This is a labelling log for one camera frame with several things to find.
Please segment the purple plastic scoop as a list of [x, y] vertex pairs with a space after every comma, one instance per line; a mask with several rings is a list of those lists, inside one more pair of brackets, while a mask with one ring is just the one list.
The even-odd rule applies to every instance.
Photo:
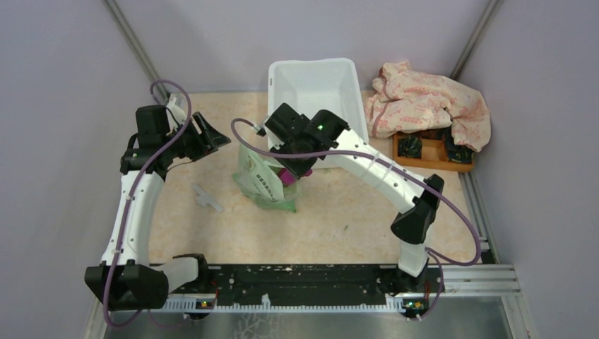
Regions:
[[309, 169], [302, 176], [296, 177], [292, 172], [290, 172], [286, 168], [281, 168], [276, 172], [277, 177], [279, 178], [279, 180], [281, 181], [281, 183], [284, 187], [292, 186], [294, 183], [299, 181], [301, 178], [311, 176], [312, 173], [313, 173], [313, 170]]

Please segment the green cat litter bag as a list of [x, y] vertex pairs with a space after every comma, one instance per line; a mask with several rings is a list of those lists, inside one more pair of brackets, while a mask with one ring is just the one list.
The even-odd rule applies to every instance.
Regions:
[[242, 194], [258, 207], [297, 212], [295, 201], [300, 195], [299, 184], [284, 184], [276, 168], [244, 145], [239, 146], [237, 169], [232, 178]]

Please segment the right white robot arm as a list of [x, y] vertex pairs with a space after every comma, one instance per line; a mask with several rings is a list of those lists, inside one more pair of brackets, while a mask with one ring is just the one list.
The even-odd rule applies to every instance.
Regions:
[[398, 210], [391, 223], [399, 239], [398, 268], [386, 285], [389, 292], [414, 292], [425, 284], [429, 262], [427, 231], [434, 222], [444, 180], [410, 174], [382, 155], [337, 114], [319, 110], [309, 118], [281, 104], [264, 122], [266, 133], [278, 142], [270, 151], [293, 179], [311, 174], [320, 160], [345, 169], [385, 196]]

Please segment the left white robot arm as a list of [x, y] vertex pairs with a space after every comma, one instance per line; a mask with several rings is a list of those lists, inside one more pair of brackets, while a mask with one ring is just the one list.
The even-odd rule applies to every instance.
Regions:
[[100, 264], [84, 275], [107, 312], [160, 309], [182, 286], [203, 292], [212, 282], [202, 254], [178, 255], [155, 267], [149, 261], [153, 216], [170, 165], [176, 159], [198, 161], [231, 142], [199, 112], [185, 116], [175, 129], [171, 116], [164, 105], [136, 110], [138, 131], [120, 161], [121, 193], [112, 235]]

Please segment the white bag clip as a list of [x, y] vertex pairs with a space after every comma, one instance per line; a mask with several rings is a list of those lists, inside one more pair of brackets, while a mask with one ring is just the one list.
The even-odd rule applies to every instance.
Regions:
[[210, 206], [217, 213], [222, 213], [224, 208], [210, 195], [208, 194], [201, 186], [198, 184], [192, 184], [191, 188], [196, 194], [196, 203], [202, 207]]

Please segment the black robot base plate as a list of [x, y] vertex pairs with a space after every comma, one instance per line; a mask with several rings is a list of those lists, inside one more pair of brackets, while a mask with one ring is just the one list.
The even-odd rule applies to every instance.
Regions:
[[403, 299], [428, 303], [441, 289], [437, 265], [416, 278], [395, 264], [222, 264], [202, 274], [172, 296], [195, 296], [198, 307], [223, 311], [345, 311], [399, 309]]

